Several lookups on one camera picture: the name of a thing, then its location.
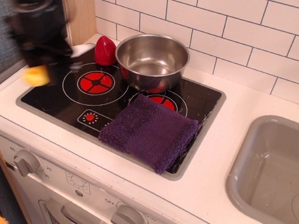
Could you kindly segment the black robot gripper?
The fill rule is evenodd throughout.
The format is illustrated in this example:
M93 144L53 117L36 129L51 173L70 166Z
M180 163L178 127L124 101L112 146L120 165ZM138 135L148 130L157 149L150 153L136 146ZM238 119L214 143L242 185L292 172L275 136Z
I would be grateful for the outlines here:
M50 57L44 53L24 51L28 46L50 46L65 41L66 20L62 7L52 6L32 11L17 12L5 17L10 36L16 41L21 55L29 67L47 65ZM75 62L53 62L47 66L49 85L61 85L66 74L75 67Z

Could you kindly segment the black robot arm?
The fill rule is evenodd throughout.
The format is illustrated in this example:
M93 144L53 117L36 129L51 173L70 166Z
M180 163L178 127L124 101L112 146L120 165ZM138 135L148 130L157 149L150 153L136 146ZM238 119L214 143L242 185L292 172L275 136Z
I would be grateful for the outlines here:
M23 77L31 86L55 85L61 70L73 62L67 42L69 18L64 0L11 0L14 15L5 18L28 68Z

